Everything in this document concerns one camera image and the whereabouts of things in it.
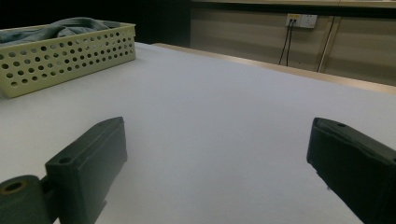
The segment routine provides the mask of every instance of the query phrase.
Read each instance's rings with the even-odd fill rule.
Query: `basket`
[[[2,47],[0,89],[12,98],[129,62],[136,57],[134,36],[134,24],[121,22],[108,30]]]

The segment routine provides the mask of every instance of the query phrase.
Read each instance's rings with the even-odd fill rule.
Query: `dark background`
[[[0,1],[0,29],[72,17],[134,23],[135,42],[190,46],[190,0]]]

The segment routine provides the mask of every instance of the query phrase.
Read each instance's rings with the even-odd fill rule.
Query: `screw hole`
[[[20,187],[22,187],[21,182],[13,183],[13,184],[6,186],[5,192],[15,191],[15,190],[19,189]]]
[[[62,158],[62,159],[60,159],[59,160],[59,163],[61,163],[61,164],[64,164],[64,163],[68,163],[68,162],[70,162],[72,159],[70,159],[70,158],[68,158],[68,157],[66,157],[66,158]]]

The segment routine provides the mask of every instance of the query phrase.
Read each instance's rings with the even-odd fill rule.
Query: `cable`
[[[280,64],[282,62],[283,52],[285,51],[286,43],[288,43],[288,36],[289,36],[289,29],[290,29],[291,22],[292,22],[292,20],[289,21],[288,31],[286,32],[285,44],[283,45],[282,54],[280,55],[280,59],[279,59],[279,63],[278,64]]]
[[[286,66],[289,66],[289,51],[290,51],[290,43],[291,43],[291,32],[293,31],[293,26],[296,21],[293,21],[290,28],[290,37],[289,37],[289,46],[288,46],[288,54],[286,55]]]

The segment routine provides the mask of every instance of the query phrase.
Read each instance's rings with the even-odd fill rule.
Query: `table edge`
[[[396,87],[385,85],[385,84],[357,80],[357,79],[348,78],[348,77],[338,77],[338,76],[334,76],[334,75],[312,72],[312,71],[307,71],[307,70],[298,69],[298,68],[286,67],[286,66],[282,66],[282,65],[273,64],[273,63],[263,63],[263,62],[258,62],[258,61],[254,61],[254,60],[250,60],[250,59],[238,58],[238,57],[234,57],[234,56],[212,53],[212,52],[198,50],[198,49],[188,49],[188,48],[174,46],[174,45],[167,45],[164,43],[154,43],[152,45],[156,46],[156,47],[164,48],[164,49],[171,49],[171,50],[181,51],[181,52],[190,53],[190,54],[194,54],[194,55],[206,56],[206,57],[210,57],[210,58],[222,59],[222,60],[229,61],[229,62],[242,63],[242,64],[246,64],[246,65],[252,65],[252,66],[257,66],[257,67],[261,67],[261,68],[271,69],[271,70],[274,70],[277,72],[288,73],[288,74],[299,76],[299,77],[309,77],[309,78],[313,78],[316,80],[327,81],[327,82],[336,83],[336,84],[340,84],[340,85],[344,85],[344,86],[348,86],[348,87],[359,88],[359,89],[363,89],[363,90],[367,90],[367,91],[378,91],[378,92],[384,92],[384,93],[389,93],[389,94],[396,94]]]

